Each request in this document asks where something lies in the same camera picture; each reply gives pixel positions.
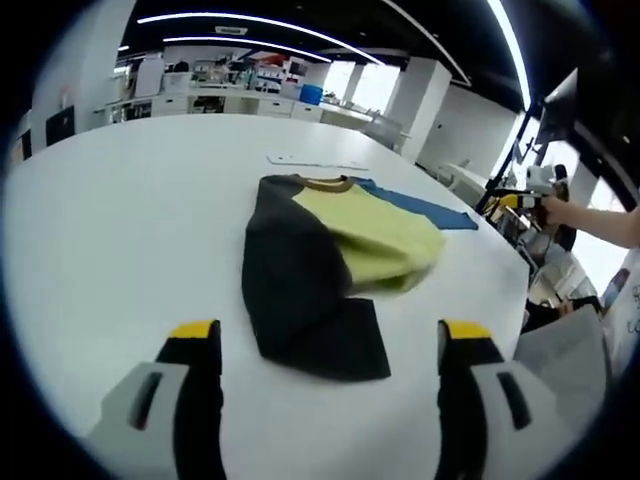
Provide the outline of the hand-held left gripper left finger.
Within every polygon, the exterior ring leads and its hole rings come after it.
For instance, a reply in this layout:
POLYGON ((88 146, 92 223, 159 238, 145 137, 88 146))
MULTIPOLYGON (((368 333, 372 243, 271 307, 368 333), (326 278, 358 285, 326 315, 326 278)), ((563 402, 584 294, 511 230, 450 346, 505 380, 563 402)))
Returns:
POLYGON ((103 398, 87 436, 117 479, 223 479, 221 325, 183 324, 103 398))

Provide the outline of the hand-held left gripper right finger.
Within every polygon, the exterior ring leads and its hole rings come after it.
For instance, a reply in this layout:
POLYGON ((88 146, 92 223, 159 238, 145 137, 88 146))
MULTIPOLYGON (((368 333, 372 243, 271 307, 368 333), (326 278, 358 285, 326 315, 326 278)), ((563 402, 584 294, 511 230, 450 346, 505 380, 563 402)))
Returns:
POLYGON ((543 479, 579 437, 589 383, 578 349, 502 356, 483 325, 438 323, 438 479, 543 479))

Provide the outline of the person's right hand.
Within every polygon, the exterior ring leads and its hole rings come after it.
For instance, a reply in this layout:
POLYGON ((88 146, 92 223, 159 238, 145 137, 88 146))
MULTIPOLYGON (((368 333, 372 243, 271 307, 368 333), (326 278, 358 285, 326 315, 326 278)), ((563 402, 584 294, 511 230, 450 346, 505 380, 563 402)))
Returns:
POLYGON ((545 210, 545 218, 548 225, 564 224, 567 213, 571 212, 571 204, 555 196, 543 197, 541 206, 545 210))

